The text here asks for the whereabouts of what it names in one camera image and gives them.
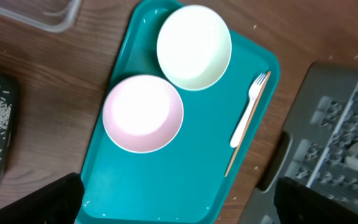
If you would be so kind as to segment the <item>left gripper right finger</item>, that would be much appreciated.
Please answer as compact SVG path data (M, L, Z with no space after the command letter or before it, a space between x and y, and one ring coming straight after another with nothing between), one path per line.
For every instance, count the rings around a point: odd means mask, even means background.
M277 180L273 198L281 224L358 224L358 214L289 177Z

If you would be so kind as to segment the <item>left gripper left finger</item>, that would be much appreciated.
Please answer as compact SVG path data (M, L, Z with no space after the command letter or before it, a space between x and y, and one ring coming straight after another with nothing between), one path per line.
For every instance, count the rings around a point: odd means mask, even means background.
M0 224L71 224L81 208L85 188L72 172L0 209Z

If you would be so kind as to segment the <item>wooden chopstick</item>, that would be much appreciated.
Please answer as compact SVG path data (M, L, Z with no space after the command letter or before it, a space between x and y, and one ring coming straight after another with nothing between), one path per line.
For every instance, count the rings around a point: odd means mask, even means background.
M250 114L250 118L249 118L249 120L248 120L248 122L247 122L247 126L246 126L246 128L245 128L244 134L242 135L242 138L241 138L241 140L240 140L240 143L239 143L239 145L238 145L237 147L234 148L234 152L233 152L233 154L232 154L231 160L229 161L229 165L228 165L228 167L227 167L227 169L226 169L226 171L225 171L225 174L224 174L225 177L227 177L228 174L230 173L230 170L231 170L231 168L232 168L232 165L233 165L233 163L234 163L234 161L235 161L235 159L236 159L237 153L239 152L239 148L240 148L241 142L242 142L242 140L243 140L243 138L244 138L244 136L245 136L245 134L246 134L246 132L247 132L247 130L248 130L248 128L249 128L250 121L251 121L251 119L252 119L252 117L253 117L253 115L254 115L254 113L255 113L256 107L257 107L257 105L258 105L258 103L259 103L259 101L260 101L260 98L261 98L261 96L262 96L262 94L263 94L263 91L264 91L264 89L265 89L265 86L266 86L266 84L267 84L267 82L268 82L268 80L269 80L269 78L270 78L271 71L267 71L266 73L268 73L267 78L266 78L266 80L265 80L265 83L264 83L263 86L262 86L262 89L261 89L261 91L260 91L260 93L259 93L259 96L258 96L257 99L256 99L255 105L254 105L254 107L253 107L253 109L252 109L252 112L251 112L251 114Z

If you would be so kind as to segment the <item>white plastic fork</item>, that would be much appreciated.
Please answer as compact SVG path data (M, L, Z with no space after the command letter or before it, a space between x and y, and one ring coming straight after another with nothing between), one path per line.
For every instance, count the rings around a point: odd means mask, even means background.
M232 138L230 140L229 145L233 148L237 147L240 143L240 140L242 138L242 135L245 132L245 128L247 126L247 122L250 118L250 114L252 112L252 109L255 105L256 99L259 96L259 93L262 89L263 84L265 83L265 80L267 78L268 73L261 73L255 80L254 82L251 84L250 88L249 88L249 92L248 92L248 97L249 97L249 101L248 101L248 105L243 113L243 115L241 116L241 119L239 121L239 123L237 124L234 133L232 135Z

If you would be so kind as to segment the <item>white bowl with peanuts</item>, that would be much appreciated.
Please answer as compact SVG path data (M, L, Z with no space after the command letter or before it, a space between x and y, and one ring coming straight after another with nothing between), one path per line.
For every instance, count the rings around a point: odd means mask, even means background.
M155 75L134 75L107 94L102 121L121 149L147 154L167 146L179 133L185 110L177 89Z

